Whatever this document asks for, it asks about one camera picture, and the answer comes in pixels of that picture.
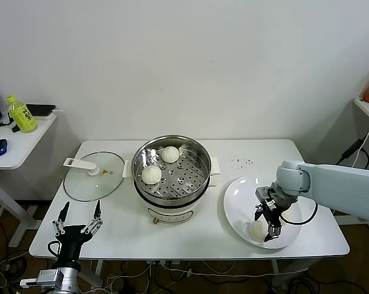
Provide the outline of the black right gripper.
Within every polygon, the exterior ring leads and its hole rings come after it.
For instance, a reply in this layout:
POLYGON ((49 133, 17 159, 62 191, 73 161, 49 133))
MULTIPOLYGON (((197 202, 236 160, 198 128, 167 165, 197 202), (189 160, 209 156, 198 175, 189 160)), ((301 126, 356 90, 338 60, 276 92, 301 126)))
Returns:
POLYGON ((254 221, 257 221, 263 215, 268 224, 264 242, 279 238, 282 228, 280 218, 287 207, 278 206, 274 200, 261 200, 261 205, 256 205, 255 208, 254 221))

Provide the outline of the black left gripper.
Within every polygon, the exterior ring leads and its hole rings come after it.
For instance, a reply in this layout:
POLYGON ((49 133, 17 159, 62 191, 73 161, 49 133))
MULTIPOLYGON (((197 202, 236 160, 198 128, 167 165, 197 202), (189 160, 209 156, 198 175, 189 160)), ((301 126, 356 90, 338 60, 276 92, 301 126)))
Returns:
POLYGON ((59 212, 57 220, 52 222, 55 235, 58 236, 56 239, 61 244, 58 259, 53 263, 54 268, 80 268, 81 265, 78 260, 82 245, 91 240, 92 235, 94 235, 103 224, 100 200, 98 200, 92 220, 88 224, 85 226, 71 225, 64 227, 69 206, 70 202, 67 202, 59 212))

